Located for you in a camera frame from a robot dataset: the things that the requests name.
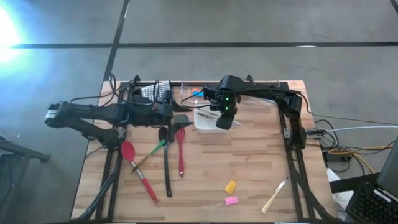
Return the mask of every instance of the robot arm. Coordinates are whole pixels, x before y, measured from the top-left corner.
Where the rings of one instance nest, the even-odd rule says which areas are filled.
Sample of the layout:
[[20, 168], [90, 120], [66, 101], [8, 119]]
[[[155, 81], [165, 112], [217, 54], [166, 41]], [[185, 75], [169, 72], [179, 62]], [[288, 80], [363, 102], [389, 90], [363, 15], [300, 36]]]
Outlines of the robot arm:
[[239, 77], [225, 76], [218, 86], [204, 86], [203, 96], [210, 100], [210, 109], [220, 111], [216, 126], [230, 129], [234, 116], [238, 112], [236, 103], [240, 103], [241, 95], [273, 100], [283, 114], [290, 119], [290, 146], [292, 149], [304, 149], [307, 134], [301, 125], [300, 114], [302, 98], [299, 91], [287, 90], [267, 84], [245, 82]]
[[101, 144], [113, 149], [121, 142], [122, 133], [117, 129], [102, 129], [82, 119], [97, 119], [107, 121], [115, 127], [127, 126], [162, 126], [170, 129], [170, 142], [174, 140], [174, 132], [186, 127], [192, 122], [173, 117], [173, 101], [171, 94], [165, 94], [162, 103], [150, 104], [149, 98], [136, 96], [134, 102], [139, 104], [113, 103], [107, 106], [79, 105], [62, 101], [51, 104], [45, 117], [45, 123], [52, 128], [72, 128], [88, 138], [94, 137]]

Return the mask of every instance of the yellow block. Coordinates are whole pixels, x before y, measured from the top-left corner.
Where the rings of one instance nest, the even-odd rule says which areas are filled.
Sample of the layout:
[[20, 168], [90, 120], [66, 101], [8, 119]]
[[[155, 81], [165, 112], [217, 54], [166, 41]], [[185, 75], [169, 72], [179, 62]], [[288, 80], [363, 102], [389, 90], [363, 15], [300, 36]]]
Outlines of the yellow block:
[[229, 182], [229, 184], [226, 186], [225, 191], [229, 194], [232, 194], [232, 192], [234, 191], [236, 187], [236, 181], [235, 180], [231, 180]]

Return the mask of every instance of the butcher block tabletop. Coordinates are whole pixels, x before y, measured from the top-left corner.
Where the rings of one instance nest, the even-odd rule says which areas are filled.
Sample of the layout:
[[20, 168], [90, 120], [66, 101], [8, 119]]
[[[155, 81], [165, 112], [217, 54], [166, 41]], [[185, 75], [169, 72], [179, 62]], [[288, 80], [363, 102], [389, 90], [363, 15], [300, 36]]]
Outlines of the butcher block tabletop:
[[[284, 82], [288, 83], [291, 90], [301, 91], [307, 96], [302, 80]], [[175, 99], [180, 103], [180, 87], [173, 89]], [[101, 95], [110, 92], [109, 83], [104, 82]], [[108, 99], [101, 98], [99, 104]], [[303, 101], [302, 125], [306, 129], [312, 128], [313, 117], [305, 107]], [[193, 112], [176, 114], [186, 114], [190, 121], [194, 119]], [[166, 196], [165, 191], [163, 148], [141, 166], [140, 170], [154, 189], [159, 199], [158, 203], [151, 200], [138, 175], [131, 173], [130, 163], [123, 160], [113, 221], [297, 221], [290, 179], [276, 196], [267, 213], [261, 213], [261, 208], [272, 197], [275, 188], [289, 176], [277, 106], [270, 102], [243, 97], [241, 104], [238, 105], [235, 120], [241, 125], [234, 125], [231, 130], [224, 133], [199, 133], [194, 125], [185, 128], [183, 143], [185, 173], [182, 178], [178, 171], [178, 142], [169, 145], [169, 172], [173, 195], [171, 198]], [[111, 128], [111, 125], [105, 121], [95, 121], [95, 125]], [[128, 127], [126, 140], [134, 145], [136, 163], [158, 145], [158, 130]], [[307, 143], [318, 144], [311, 140]], [[90, 141], [87, 153], [99, 147], [98, 141]], [[106, 151], [101, 149], [85, 160], [71, 218], [81, 215], [98, 193]], [[303, 150], [303, 156], [311, 191], [330, 214], [336, 215], [320, 148], [307, 145]], [[225, 192], [230, 180], [236, 181], [236, 188], [232, 194]], [[109, 190], [103, 210], [105, 215], [108, 211], [110, 194]], [[225, 205], [224, 199], [231, 196], [236, 196], [239, 202]], [[306, 210], [302, 193], [300, 198], [302, 207]]]

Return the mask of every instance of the gray floor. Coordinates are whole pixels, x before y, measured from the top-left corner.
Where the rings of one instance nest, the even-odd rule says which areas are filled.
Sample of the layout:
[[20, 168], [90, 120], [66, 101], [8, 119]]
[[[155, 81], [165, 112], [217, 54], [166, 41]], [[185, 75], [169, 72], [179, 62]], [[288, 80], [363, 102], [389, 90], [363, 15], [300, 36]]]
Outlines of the gray floor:
[[[122, 0], [8, 0], [0, 6], [21, 43], [111, 43]], [[121, 42], [398, 41], [398, 14], [388, 0], [132, 1]], [[47, 105], [97, 95], [108, 49], [13, 50], [0, 62], [0, 133], [51, 153], [32, 161], [8, 223], [68, 220], [87, 141], [44, 124]], [[317, 114], [397, 123], [397, 47], [167, 49], [118, 51], [119, 80], [206, 79], [252, 74], [258, 80], [302, 79]], [[336, 128], [374, 125], [330, 119]], [[395, 129], [339, 132], [347, 146], [385, 145]], [[380, 170], [387, 152], [365, 159]], [[331, 164], [343, 169], [344, 164]], [[360, 168], [339, 174], [361, 175]]]

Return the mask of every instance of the red silicone spatula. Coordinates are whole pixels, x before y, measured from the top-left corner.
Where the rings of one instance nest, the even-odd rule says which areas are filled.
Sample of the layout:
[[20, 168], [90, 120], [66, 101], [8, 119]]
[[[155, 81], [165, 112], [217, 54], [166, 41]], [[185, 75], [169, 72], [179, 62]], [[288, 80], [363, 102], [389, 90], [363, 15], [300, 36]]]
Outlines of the red silicone spatula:
[[[125, 160], [128, 160], [131, 163], [132, 167], [134, 168], [136, 166], [136, 164], [134, 163], [134, 157], [136, 156], [136, 150], [134, 149], [134, 146], [132, 146], [130, 142], [124, 141], [121, 145], [121, 151], [123, 158]], [[147, 189], [151, 199], [155, 203], [157, 203], [158, 199], [156, 197], [154, 190], [152, 190], [152, 187], [150, 187], [148, 180], [145, 179], [144, 175], [141, 173], [139, 169], [137, 169], [137, 174], [138, 177], [141, 179], [142, 183], [144, 184], [145, 188]]]
[[179, 159], [179, 163], [178, 163], [178, 169], [180, 171], [180, 177], [184, 176], [184, 160], [182, 157], [182, 143], [184, 142], [184, 137], [185, 137], [185, 129], [179, 129], [176, 133], [175, 133], [175, 138], [178, 141], [178, 145], [180, 148], [180, 159]]

